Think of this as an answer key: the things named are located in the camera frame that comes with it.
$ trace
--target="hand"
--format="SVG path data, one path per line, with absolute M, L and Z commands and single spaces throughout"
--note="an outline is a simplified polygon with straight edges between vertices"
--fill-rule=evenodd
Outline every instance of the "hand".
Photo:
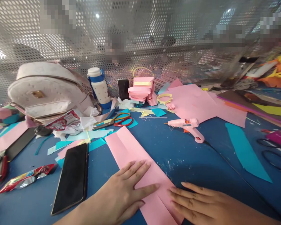
M 143 198 L 159 188 L 159 184 L 152 184 L 139 189 L 134 186 L 148 171 L 151 163 L 145 164 L 142 160 L 136 165 L 135 161 L 128 163 L 119 172 L 114 174 L 99 189 L 97 193 L 80 207 L 85 224 L 91 225 L 118 225 L 131 218 L 145 203 Z
M 195 225 L 251 225 L 281 224 L 238 200 L 218 191 L 198 187 L 191 183 L 181 184 L 195 193 L 171 188 L 171 203 L 187 220 Z

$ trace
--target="blue table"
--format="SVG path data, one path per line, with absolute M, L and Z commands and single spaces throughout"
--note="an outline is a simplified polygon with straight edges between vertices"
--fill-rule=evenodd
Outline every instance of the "blue table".
M 182 129 L 171 129 L 165 122 L 178 119 L 175 114 L 167 113 L 167 119 L 139 118 L 141 113 L 133 112 L 132 117 L 139 123 L 129 129 L 138 142 L 149 153 L 172 182 L 181 187 L 181 181 L 224 192 L 258 211 L 277 218 L 277 215 L 263 203 L 250 187 L 231 169 L 231 167 L 210 147 L 197 144 L 194 137 L 183 133 Z M 279 129 L 259 117 L 248 117 L 260 125 L 246 120 L 246 137 L 255 153 L 271 177 L 273 184 L 246 172 L 237 159 L 234 148 L 220 118 L 210 119 L 200 124 L 198 130 L 241 175 L 276 208 L 281 214 L 281 172 L 269 165 L 261 156 L 264 147 L 256 143 L 263 138 L 261 129 Z M 32 140 L 26 148 L 10 163 L 10 178 L 28 172 L 42 165 L 55 163 L 57 152 L 47 156 L 47 149 L 59 139 L 51 137 L 34 155 L 43 138 Z M 115 172 L 119 170 L 109 148 L 103 145 L 89 154 L 88 197 L 93 195 Z M 53 224 L 73 208 L 56 216 L 50 216 L 61 169 L 21 190 L 0 194 L 0 224 Z M 125 224 L 146 224 L 140 211 Z

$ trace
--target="finger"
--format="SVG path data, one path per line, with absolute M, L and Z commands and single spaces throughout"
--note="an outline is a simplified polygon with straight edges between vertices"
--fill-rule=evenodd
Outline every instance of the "finger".
M 198 213 L 196 211 L 189 210 L 182 205 L 179 205 L 175 202 L 171 202 L 175 210 L 182 214 L 189 222 L 193 224 L 214 224 L 213 218 Z
M 127 170 L 129 170 L 129 168 L 135 164 L 135 161 L 131 161 L 129 163 L 127 163 L 122 169 L 120 169 L 118 172 L 115 173 L 116 176 L 120 176 L 122 174 L 124 174 Z
M 181 195 L 181 196 L 186 197 L 186 198 L 196 199 L 198 201 L 205 202 L 205 203 L 213 203 L 213 200 L 210 196 L 188 192 L 188 191 L 176 188 L 176 187 L 171 187 L 170 190 L 171 190 L 171 192 L 173 192 L 177 195 Z
M 142 207 L 145 203 L 143 201 L 137 201 L 134 202 L 128 209 L 126 209 L 124 211 L 124 213 L 122 214 L 120 220 L 121 220 L 121 224 L 130 219 L 136 212 L 137 210 Z
M 216 194 L 216 191 L 214 191 L 214 190 L 210 190 L 210 189 L 204 188 L 204 187 L 199 187 L 199 186 L 194 185 L 192 183 L 181 182 L 181 184 L 182 184 L 183 187 L 191 189 L 194 192 L 197 192 L 199 194 L 208 195 L 208 196 L 214 196 Z
M 136 189 L 133 192 L 133 200 L 134 201 L 142 200 L 143 198 L 157 191 L 159 187 L 160 184 L 151 184 L 149 186 Z
M 174 202 L 184 206 L 185 208 L 191 211 L 196 211 L 205 215 L 207 212 L 210 211 L 210 204 L 208 203 L 200 202 L 198 200 L 191 199 L 191 198 L 186 198 L 181 195 L 177 195 L 169 190 L 168 190 L 168 194 Z
M 126 180 L 130 178 L 133 174 L 135 174 L 136 171 L 138 171 L 139 168 L 145 163 L 145 160 L 139 161 L 136 165 L 130 167 L 123 175 L 123 179 Z
M 143 165 L 140 169 L 138 169 L 130 178 L 129 180 L 134 185 L 137 184 L 141 180 L 141 178 L 145 175 L 145 173 L 148 171 L 148 169 L 151 166 L 151 162 L 147 162 L 145 165 Z

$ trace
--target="black smartphone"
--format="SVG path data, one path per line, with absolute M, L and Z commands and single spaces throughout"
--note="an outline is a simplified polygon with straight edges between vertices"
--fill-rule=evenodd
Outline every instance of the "black smartphone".
M 51 215 L 59 214 L 86 198 L 88 144 L 66 152 Z
M 128 88 L 129 88 L 129 80 L 118 80 L 119 86 L 119 97 L 123 101 L 124 99 L 130 99 Z

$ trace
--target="black scissors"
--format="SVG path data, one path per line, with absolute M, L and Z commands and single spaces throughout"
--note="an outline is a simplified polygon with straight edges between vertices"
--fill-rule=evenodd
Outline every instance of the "black scissors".
M 269 159 L 269 155 L 275 155 L 277 156 L 279 159 L 281 159 L 281 145 L 269 140 L 269 139 L 257 139 L 256 140 L 259 144 L 265 146 L 265 147 L 268 147 L 268 148 L 276 148 L 277 150 L 263 150 L 261 152 L 262 156 L 264 157 L 264 159 L 270 163 L 272 166 L 274 166 L 276 169 L 280 170 L 281 171 L 281 167 L 276 165 L 275 162 L 273 162 L 273 160 L 270 160 Z

